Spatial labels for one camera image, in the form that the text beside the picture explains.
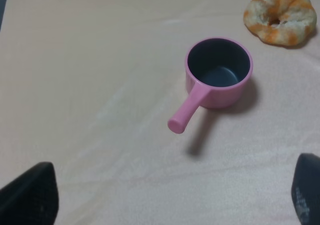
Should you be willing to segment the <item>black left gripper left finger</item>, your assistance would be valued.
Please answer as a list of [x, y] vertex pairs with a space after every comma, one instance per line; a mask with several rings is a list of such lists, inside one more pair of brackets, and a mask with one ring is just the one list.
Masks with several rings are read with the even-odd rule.
[[39, 162], [0, 189], [2, 225], [53, 225], [59, 192], [52, 162]]

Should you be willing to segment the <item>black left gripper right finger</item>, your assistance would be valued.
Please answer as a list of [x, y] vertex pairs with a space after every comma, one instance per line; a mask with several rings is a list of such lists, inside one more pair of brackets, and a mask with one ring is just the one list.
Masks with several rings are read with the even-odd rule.
[[299, 155], [291, 186], [292, 203], [302, 225], [320, 224], [320, 158]]

